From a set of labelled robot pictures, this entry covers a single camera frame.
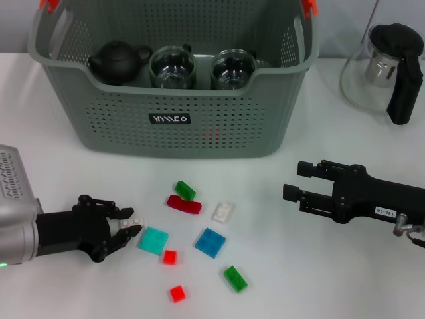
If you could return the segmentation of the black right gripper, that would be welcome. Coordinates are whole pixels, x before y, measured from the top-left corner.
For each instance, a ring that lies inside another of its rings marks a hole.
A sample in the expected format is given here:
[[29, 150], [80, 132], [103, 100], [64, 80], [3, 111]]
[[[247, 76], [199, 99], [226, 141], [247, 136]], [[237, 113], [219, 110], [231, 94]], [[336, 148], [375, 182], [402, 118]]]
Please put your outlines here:
[[300, 161], [297, 174], [333, 180], [332, 197], [283, 185], [283, 200], [299, 202], [301, 212], [346, 224], [356, 217], [395, 223], [400, 214], [413, 225], [424, 224], [424, 189], [371, 177], [361, 165], [323, 160], [317, 165]]

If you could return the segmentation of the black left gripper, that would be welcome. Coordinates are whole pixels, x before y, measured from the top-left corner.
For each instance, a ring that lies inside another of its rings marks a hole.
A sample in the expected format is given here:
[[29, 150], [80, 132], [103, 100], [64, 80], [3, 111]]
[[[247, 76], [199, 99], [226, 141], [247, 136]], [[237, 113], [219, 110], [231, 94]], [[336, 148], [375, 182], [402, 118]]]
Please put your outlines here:
[[37, 256], [67, 251], [82, 251], [95, 263], [124, 248], [141, 230], [141, 225], [119, 229], [111, 236], [109, 219], [129, 219], [131, 207], [116, 206], [114, 201], [81, 195], [70, 211], [38, 214]]

